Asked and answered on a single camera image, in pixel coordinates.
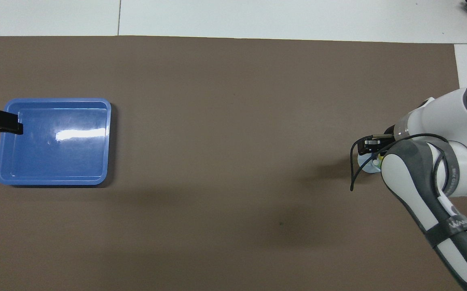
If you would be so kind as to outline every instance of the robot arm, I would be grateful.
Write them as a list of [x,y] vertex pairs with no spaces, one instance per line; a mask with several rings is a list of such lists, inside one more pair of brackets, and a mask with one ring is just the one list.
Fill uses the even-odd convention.
[[448,200],[467,196],[467,88],[426,100],[386,133],[364,138],[360,154],[368,146],[375,168],[375,150],[387,150],[380,167],[386,186],[467,290],[467,218]]
[[[458,163],[467,162],[467,149],[458,143],[450,144],[459,157]],[[438,183],[433,182],[433,165],[441,154],[428,142],[401,140],[387,152],[381,173],[388,189],[407,208],[431,247],[467,290],[467,218],[439,187],[444,184],[444,165],[437,165],[438,173],[443,175],[438,175]],[[460,175],[458,184],[466,183],[462,181],[466,178]]]

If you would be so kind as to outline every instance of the black strap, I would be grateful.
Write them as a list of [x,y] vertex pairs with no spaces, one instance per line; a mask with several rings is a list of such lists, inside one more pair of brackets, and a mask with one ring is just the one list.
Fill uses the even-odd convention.
[[467,218],[463,214],[457,214],[433,226],[424,236],[431,247],[436,247],[442,241],[465,230],[467,230]]

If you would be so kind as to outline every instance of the brown surface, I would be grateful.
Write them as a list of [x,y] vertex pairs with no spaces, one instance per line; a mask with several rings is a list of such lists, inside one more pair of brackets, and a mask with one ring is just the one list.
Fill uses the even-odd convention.
[[0,291],[459,290],[348,165],[456,88],[449,44],[0,37],[0,108],[104,97],[115,139],[104,188],[0,185]]

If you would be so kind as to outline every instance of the tray rim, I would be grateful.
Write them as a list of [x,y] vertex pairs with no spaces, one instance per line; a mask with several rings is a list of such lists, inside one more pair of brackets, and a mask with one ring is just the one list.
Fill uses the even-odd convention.
[[15,98],[8,101],[4,107],[4,111],[9,111],[10,107],[16,103],[89,103],[100,102],[106,106],[106,133],[104,136],[104,155],[103,155],[103,172],[96,180],[15,180],[2,177],[2,158],[3,144],[6,136],[10,133],[0,134],[0,183],[11,186],[96,186],[101,184],[108,174],[108,156],[109,156],[109,135],[111,125],[111,103],[104,98]]

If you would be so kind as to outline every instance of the blue plastic tray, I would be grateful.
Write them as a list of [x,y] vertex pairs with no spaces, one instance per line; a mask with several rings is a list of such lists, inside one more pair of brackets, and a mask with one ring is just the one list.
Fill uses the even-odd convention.
[[23,135],[0,135],[0,183],[97,185],[108,172],[111,105],[102,98],[13,99]]

